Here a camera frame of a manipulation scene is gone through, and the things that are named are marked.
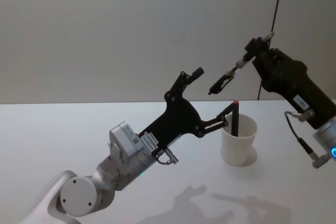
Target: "gray wall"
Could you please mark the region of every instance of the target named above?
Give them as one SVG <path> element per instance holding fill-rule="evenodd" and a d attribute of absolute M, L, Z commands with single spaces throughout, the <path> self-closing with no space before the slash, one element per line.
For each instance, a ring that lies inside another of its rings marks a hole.
<path fill-rule="evenodd" d="M 270 31 L 276 0 L 0 0 L 0 103 L 160 101 L 181 70 L 190 100 L 256 99 L 251 65 L 208 88 Z M 281 0 L 272 46 L 336 98 L 334 0 Z M 262 93 L 262 99 L 277 95 Z"/>

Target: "cup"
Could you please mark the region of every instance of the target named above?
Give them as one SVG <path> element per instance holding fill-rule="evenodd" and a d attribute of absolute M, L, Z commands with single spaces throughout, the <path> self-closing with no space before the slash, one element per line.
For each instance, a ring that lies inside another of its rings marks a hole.
<path fill-rule="evenodd" d="M 226 120 L 228 126 L 222 128 L 222 158 L 229 165 L 239 166 L 251 153 L 258 126 L 249 116 L 239 114 L 238 136 L 232 136 L 232 114 Z"/>

